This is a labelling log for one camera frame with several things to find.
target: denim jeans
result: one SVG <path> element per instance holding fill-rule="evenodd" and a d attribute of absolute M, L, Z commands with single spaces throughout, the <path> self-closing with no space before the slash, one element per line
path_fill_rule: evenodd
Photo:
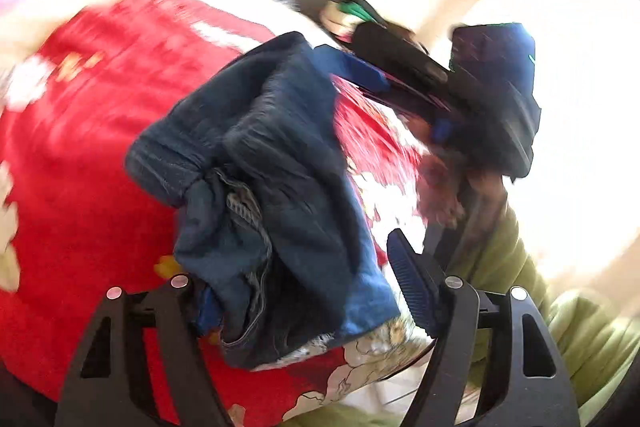
<path fill-rule="evenodd" d="M 334 131 L 336 91 L 299 33 L 229 64 L 133 143 L 126 169 L 180 208 L 177 261 L 222 304 L 230 365 L 399 315 Z"/>

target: red blanket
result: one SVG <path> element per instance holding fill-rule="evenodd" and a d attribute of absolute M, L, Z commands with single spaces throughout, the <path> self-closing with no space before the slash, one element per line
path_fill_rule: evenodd
<path fill-rule="evenodd" d="M 228 39 L 205 40 L 192 29 L 196 22 Z M 236 36 L 273 37 L 263 26 L 195 0 L 124 0 L 85 9 L 39 51 L 57 66 L 44 96 L 0 118 L 2 156 L 14 178 L 9 200 L 18 203 L 14 247 L 21 267 L 18 292 L 0 291 L 0 357 L 52 399 L 105 291 L 158 286 L 154 264 L 172 251 L 174 212 L 127 178 L 127 148 L 241 54 Z M 338 136 L 353 164 L 384 184 L 415 176 L 415 153 L 398 145 L 357 90 L 337 82 Z M 159 409 L 175 420 L 152 341 L 149 351 Z M 203 353 L 225 406 L 246 409 L 247 427 L 275 425 L 303 394 L 328 397 L 331 375 L 356 367 L 343 348 L 259 373 L 226 367 L 213 346 L 204 344 Z M 389 362 L 388 372 L 412 356 Z"/>

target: olive green cloth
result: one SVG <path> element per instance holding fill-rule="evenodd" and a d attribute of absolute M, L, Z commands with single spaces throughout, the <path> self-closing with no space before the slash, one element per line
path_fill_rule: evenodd
<path fill-rule="evenodd" d="M 484 247 L 470 252 L 449 271 L 475 288 L 506 293 L 525 288 L 558 344 L 574 385 L 580 422 L 586 426 L 612 396 L 640 346 L 640 324 L 616 317 L 597 295 L 568 292 L 551 302 L 548 286 L 527 254 L 515 213 L 509 207 Z M 479 331 L 470 383 L 480 385 L 488 351 L 488 331 Z M 397 427 L 401 418 L 368 415 L 344 405 L 330 405 L 297 416 L 287 427 Z"/>

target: laundry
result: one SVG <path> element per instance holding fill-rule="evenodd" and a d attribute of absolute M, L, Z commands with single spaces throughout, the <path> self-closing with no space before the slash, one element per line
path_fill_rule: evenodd
<path fill-rule="evenodd" d="M 354 2 L 342 2 L 338 5 L 338 9 L 349 15 L 355 15 L 363 21 L 377 22 L 366 10 L 364 10 L 359 4 Z"/>
<path fill-rule="evenodd" d="M 248 52 L 146 129 L 126 169 L 180 208 L 177 262 L 224 310 L 230 365 L 340 346 L 399 315 L 334 129 L 337 93 L 297 32 Z"/>

